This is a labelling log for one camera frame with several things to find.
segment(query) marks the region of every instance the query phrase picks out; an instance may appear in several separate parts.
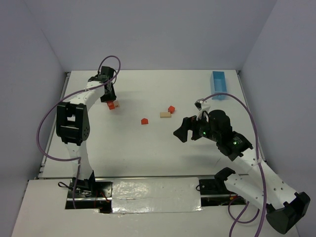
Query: red house-shaped block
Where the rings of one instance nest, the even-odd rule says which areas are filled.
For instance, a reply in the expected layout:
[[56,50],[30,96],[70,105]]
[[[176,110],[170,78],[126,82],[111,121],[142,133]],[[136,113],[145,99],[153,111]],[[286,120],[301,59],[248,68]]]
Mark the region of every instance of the red house-shaped block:
[[143,119],[141,120],[141,124],[142,124],[142,125],[148,124],[148,119],[143,118]]

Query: black base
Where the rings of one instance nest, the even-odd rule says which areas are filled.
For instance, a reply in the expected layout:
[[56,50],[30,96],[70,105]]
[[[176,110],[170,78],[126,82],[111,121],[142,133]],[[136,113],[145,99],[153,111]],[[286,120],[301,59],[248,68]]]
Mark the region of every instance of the black base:
[[[76,178],[73,177],[72,179],[72,184],[75,183]],[[95,182],[95,177],[94,177],[94,171],[92,172],[91,176],[89,179],[78,179],[77,180],[77,185],[76,185],[76,189],[80,189],[82,191],[89,191],[94,193],[96,190],[96,182]]]
[[302,192],[295,193],[296,198],[288,204],[284,203],[284,208],[275,210],[271,204],[267,205],[267,221],[279,233],[286,234],[303,216],[310,204],[310,197]]
[[228,176],[235,174],[235,171],[226,167],[219,171],[214,179],[200,179],[199,180],[199,191],[201,195],[222,195],[230,194],[227,190],[224,181],[227,180]]

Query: wooden block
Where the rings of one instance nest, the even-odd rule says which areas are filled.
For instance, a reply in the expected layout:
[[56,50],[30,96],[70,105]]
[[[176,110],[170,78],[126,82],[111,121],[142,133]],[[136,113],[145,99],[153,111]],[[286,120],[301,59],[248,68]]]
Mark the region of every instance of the wooden block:
[[114,104],[114,107],[115,107],[115,108],[118,108],[118,107],[119,107],[119,102],[118,102],[117,100],[114,101],[113,104]]
[[140,123],[142,125],[148,124],[148,119],[147,118],[143,118],[142,120],[140,120]]
[[170,112],[160,112],[160,118],[171,118]]

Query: small wooden block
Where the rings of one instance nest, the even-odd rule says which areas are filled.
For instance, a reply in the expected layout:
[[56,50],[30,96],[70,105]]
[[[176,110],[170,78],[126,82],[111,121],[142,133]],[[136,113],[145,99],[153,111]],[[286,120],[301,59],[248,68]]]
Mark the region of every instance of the small wooden block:
[[160,118],[171,118],[170,112],[160,112]]
[[114,107],[115,107],[115,108],[118,108],[118,107],[119,107],[119,102],[118,102],[117,100],[114,101],[113,104],[114,104]]
[[173,107],[172,105],[168,108],[168,112],[172,113],[176,110],[175,107]]
[[142,120],[140,120],[140,123],[142,125],[148,124],[148,119],[147,118],[143,118]]

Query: white surface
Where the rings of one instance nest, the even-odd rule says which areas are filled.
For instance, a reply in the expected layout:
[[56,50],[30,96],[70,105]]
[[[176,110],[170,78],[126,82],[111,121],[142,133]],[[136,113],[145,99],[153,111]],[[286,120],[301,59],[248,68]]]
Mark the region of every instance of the white surface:
[[201,210],[198,178],[116,179],[113,213],[192,212]]
[[[244,102],[235,70],[224,70],[227,90]],[[73,71],[66,94],[83,89],[94,71]],[[120,107],[109,110],[99,100],[89,111],[89,161],[96,177],[214,175],[224,167],[243,173],[207,139],[182,143],[173,135],[184,117],[198,114],[197,99],[211,93],[212,70],[121,71],[115,84]],[[221,109],[233,129],[254,144],[254,133],[244,108],[233,98],[209,100],[210,110]],[[173,105],[172,118],[160,118]],[[141,119],[148,118],[148,125]],[[68,158],[54,133],[49,154]],[[41,177],[72,177],[70,163],[47,159]]]
[[66,71],[240,69],[276,0],[25,0]]
[[[228,237],[233,223],[227,206],[206,207],[196,212],[148,214],[65,210],[68,191],[57,186],[59,181],[29,182],[12,237]],[[237,216],[243,208],[242,205],[232,206],[232,214]],[[249,206],[241,220],[251,219],[256,210]],[[237,224],[233,237],[254,236],[258,223],[259,218],[251,224]],[[298,234],[294,227],[281,235],[265,221],[260,237],[298,237]]]

